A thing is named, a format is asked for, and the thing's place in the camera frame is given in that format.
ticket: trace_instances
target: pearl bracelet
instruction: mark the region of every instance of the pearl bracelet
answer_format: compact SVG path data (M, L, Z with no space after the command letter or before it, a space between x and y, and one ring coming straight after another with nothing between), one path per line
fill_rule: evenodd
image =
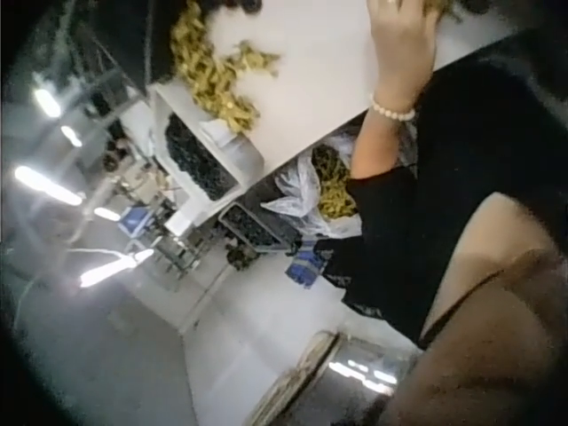
M380 115L384 115L385 117L390 118L391 120L394 120L396 122L409 122L416 116L416 111L414 110L414 108L412 108L409 112L405 114L401 114L401 113L395 113L390 109L380 106L379 104L376 103L375 96L373 96L373 94L371 94L371 102L373 103L373 109L377 113L379 113Z

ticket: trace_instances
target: black sleeve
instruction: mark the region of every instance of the black sleeve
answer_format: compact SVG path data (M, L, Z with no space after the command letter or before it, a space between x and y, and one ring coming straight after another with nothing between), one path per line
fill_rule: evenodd
M403 275L415 186L406 168L352 180L347 186L361 215L365 246L361 256L366 259L365 271L347 288L344 300L378 308L385 320L406 335L416 324L407 309Z

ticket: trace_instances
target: plastic bag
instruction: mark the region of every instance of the plastic bag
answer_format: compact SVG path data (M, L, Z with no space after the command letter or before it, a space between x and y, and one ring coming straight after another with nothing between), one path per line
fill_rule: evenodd
M349 132L341 131L326 137L323 143L334 148L349 168L354 139ZM336 239L361 235L359 215L326 220L318 210L320 180L312 164L311 149L298 155L274 182L285 196L261 206L283 215L301 233Z

